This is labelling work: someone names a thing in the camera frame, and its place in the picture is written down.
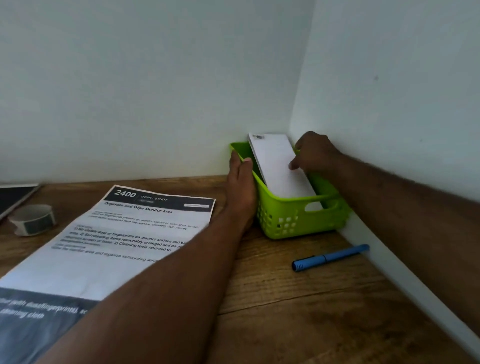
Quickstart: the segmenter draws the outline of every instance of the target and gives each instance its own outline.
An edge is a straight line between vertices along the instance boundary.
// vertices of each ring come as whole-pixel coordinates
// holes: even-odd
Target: wood grain
[[[90,209],[113,184],[216,198],[224,176],[50,184],[27,203],[53,206],[59,225],[19,238],[0,224],[0,277]],[[349,246],[328,232],[281,241],[254,225],[220,307],[208,363],[473,363],[363,256],[295,273],[291,262]]]

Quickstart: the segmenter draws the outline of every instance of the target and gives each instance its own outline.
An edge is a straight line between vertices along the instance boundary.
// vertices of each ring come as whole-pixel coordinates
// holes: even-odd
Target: white wall
[[[223,174],[286,131],[314,0],[4,0],[0,182]]]
[[[318,0],[290,125],[344,152],[480,200],[477,0]],[[342,231],[480,360],[480,340],[357,216]]]

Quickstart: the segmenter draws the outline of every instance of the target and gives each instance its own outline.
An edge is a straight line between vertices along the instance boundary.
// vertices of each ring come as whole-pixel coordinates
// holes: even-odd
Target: basket
[[[250,157],[253,161],[253,176],[258,187],[257,218],[262,230],[270,239],[284,239],[314,232],[335,230],[343,227],[350,208],[338,191],[318,174],[307,175],[317,196],[281,198],[273,195],[262,180],[262,175],[248,142],[230,144],[240,159]],[[305,207],[321,201],[323,210],[305,211]]]

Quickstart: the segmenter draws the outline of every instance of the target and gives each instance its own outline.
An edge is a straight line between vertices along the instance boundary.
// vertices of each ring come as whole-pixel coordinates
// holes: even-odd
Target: roll of tape
[[[10,220],[16,227],[15,235],[32,236],[51,229],[56,225],[50,205],[27,205],[15,210]]]

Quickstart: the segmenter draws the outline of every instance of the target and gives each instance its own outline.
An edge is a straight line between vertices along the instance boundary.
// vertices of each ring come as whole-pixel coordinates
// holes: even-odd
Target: hand
[[[301,168],[305,172],[323,172],[332,166],[336,158],[342,156],[328,136],[315,132],[302,135],[295,148],[300,149],[300,153],[288,165],[291,170]]]
[[[251,226],[257,211],[257,188],[252,174],[253,162],[245,158],[243,163],[236,151],[230,157],[230,172],[227,176],[227,205],[226,210],[233,214],[235,219]]]

